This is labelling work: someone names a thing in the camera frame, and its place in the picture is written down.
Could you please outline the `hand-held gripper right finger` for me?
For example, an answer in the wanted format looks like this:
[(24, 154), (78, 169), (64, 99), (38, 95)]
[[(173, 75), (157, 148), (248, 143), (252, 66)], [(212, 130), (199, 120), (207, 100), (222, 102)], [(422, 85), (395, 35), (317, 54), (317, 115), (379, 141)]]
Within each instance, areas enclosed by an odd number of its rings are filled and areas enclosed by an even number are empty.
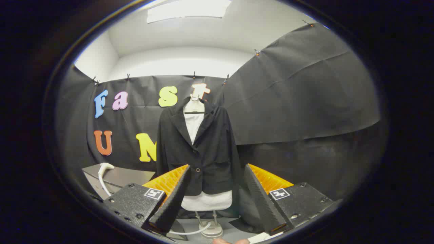
[(295, 229), (335, 206), (307, 182), (293, 184), (252, 164), (245, 166), (244, 179), (268, 235)]

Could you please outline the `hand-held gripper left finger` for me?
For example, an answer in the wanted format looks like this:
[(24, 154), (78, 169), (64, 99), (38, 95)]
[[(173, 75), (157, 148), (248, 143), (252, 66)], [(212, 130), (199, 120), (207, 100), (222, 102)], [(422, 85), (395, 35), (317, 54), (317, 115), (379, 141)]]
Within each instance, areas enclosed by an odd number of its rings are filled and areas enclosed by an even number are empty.
[(190, 178), (190, 166), (183, 165), (143, 185), (126, 184), (103, 203), (127, 224), (167, 234), (177, 218)]

